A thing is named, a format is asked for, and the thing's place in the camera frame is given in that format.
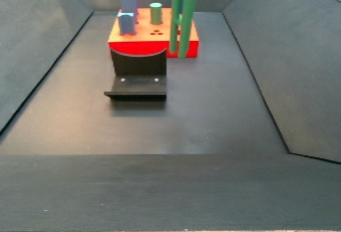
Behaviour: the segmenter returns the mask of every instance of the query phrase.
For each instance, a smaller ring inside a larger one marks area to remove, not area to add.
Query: red block
[[[163,23],[150,24],[150,9],[138,8],[138,24],[136,24],[136,35],[120,36],[118,19],[116,19],[108,40],[109,48],[126,55],[150,55],[169,47],[171,33],[171,8],[163,8]],[[188,50],[185,57],[195,58],[197,54],[197,34],[193,22],[191,23]],[[176,54],[168,52],[168,58]]]

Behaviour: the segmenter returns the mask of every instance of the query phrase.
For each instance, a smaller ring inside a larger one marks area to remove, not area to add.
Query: gray floor
[[[287,154],[221,15],[195,14],[199,57],[168,62],[164,105],[102,95],[113,15],[1,135],[0,230],[339,230],[341,166]]]
[[[286,153],[221,15],[195,15],[200,54],[168,61],[165,103],[112,103],[102,94],[113,81],[113,20],[90,18],[0,154]]]

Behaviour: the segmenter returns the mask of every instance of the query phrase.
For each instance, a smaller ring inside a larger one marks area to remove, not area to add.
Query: green peg
[[[163,4],[152,3],[150,5],[150,23],[159,25],[163,23]]]

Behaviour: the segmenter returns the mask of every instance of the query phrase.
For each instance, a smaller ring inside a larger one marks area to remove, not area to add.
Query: green pole
[[[171,0],[169,53],[175,53],[175,50],[176,50],[179,8],[180,8],[180,0]]]
[[[195,8],[195,0],[184,0],[183,9],[181,9],[181,19],[180,19],[180,37],[179,37],[179,49],[177,49],[179,58],[184,58],[187,48],[188,48],[188,36],[189,36],[189,27],[191,27],[193,8]]]

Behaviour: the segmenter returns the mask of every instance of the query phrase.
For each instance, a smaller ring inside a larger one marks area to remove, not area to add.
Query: black bracket
[[[167,50],[149,56],[129,56],[110,50],[114,79],[104,92],[121,101],[164,101],[167,98]]]

